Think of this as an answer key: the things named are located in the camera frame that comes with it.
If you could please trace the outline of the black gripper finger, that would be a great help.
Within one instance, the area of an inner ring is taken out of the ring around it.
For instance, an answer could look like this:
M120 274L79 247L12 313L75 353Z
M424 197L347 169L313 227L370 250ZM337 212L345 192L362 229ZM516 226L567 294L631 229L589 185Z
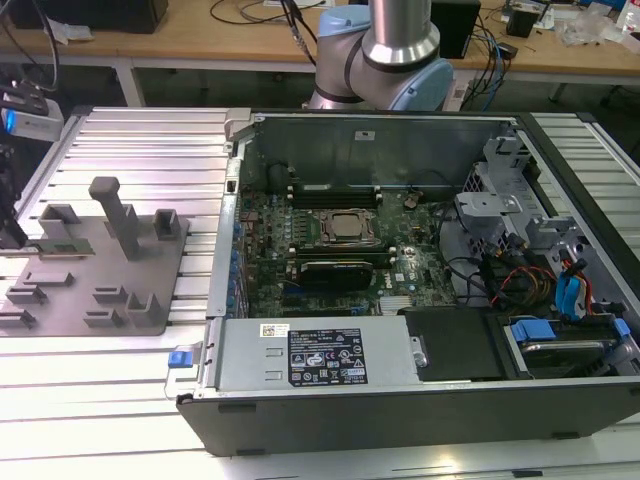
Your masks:
M26 242L27 236L15 219L13 203L2 197L0 247L9 250L22 249Z

